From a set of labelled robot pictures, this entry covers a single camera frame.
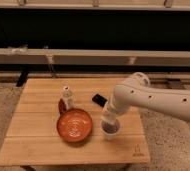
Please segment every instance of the orange bowl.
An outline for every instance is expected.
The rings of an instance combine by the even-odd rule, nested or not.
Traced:
[[[92,125],[92,119],[86,111],[74,108],[60,116],[57,131],[65,141],[79,142],[89,136]]]

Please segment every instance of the bottle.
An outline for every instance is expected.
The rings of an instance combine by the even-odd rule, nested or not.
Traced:
[[[66,110],[74,108],[72,91],[69,86],[64,86],[62,90],[62,99],[65,103]]]

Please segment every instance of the concrete floor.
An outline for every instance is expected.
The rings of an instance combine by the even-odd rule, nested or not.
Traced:
[[[0,147],[22,88],[0,83]],[[190,124],[147,109],[140,109],[151,162],[147,164],[36,166],[39,171],[190,171]],[[20,167],[0,167],[0,171],[21,171]]]

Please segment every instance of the white robotic arm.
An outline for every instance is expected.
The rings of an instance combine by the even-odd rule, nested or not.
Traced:
[[[105,104],[102,120],[111,125],[116,117],[130,106],[148,108],[190,122],[190,90],[156,89],[150,87],[149,78],[134,73],[117,84]]]

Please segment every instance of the wooden table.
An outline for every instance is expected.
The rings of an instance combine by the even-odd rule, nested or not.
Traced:
[[[100,129],[102,108],[92,102],[99,93],[108,98],[122,78],[29,79],[0,151],[0,166],[68,165],[149,162],[138,109],[119,118],[121,132],[107,141]],[[93,119],[93,132],[84,144],[68,144],[56,130],[58,101],[63,86],[74,93],[75,106]]]

